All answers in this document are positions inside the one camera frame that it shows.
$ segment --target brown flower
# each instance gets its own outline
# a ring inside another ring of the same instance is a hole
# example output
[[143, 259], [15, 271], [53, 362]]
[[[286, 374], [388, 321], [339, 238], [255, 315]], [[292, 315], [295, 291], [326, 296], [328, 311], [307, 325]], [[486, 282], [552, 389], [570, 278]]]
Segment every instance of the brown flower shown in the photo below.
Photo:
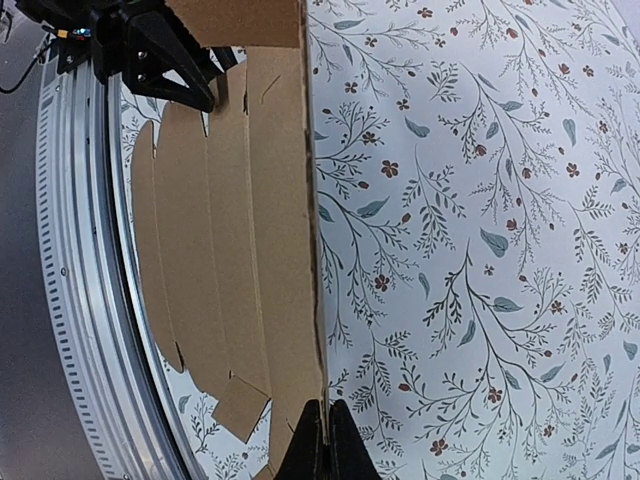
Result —
[[358, 84], [356, 82], [350, 83], [347, 82], [344, 84], [344, 91], [346, 93], [358, 93]]
[[391, 163], [389, 160], [384, 160], [382, 162], [382, 170], [387, 178], [396, 177], [398, 175], [398, 164], [396, 162]]
[[420, 15], [422, 18], [431, 18], [433, 17], [433, 11], [429, 10], [428, 8], [421, 8], [420, 10], [418, 10], [418, 15]]
[[389, 288], [389, 278], [380, 274], [375, 278], [376, 290], [386, 292]]
[[398, 109], [399, 109], [400, 111], [402, 111], [402, 110], [409, 110], [409, 108], [411, 108], [411, 107], [409, 106], [409, 101], [408, 101], [406, 98], [403, 98], [403, 99], [402, 99], [402, 101], [398, 100], [398, 101], [396, 102], [396, 105], [398, 105]]
[[449, 448], [449, 445], [447, 445], [447, 442], [444, 441], [444, 438], [436, 440], [431, 444], [431, 452], [434, 453], [436, 457], [442, 455], [442, 452], [444, 452], [447, 448]]
[[376, 134], [373, 132], [364, 132], [362, 134], [362, 142], [367, 145], [371, 143], [372, 145], [377, 145], [380, 139], [376, 137]]
[[489, 389], [489, 401], [491, 403], [498, 403], [502, 400], [502, 390], [496, 390], [495, 387]]
[[569, 178], [577, 177], [580, 175], [578, 166], [575, 163], [567, 163], [567, 173], [569, 174]]
[[564, 305], [562, 305], [562, 302], [560, 302], [560, 300], [556, 300], [551, 304], [551, 313], [553, 315], [555, 315], [556, 313], [562, 315], [564, 311]]

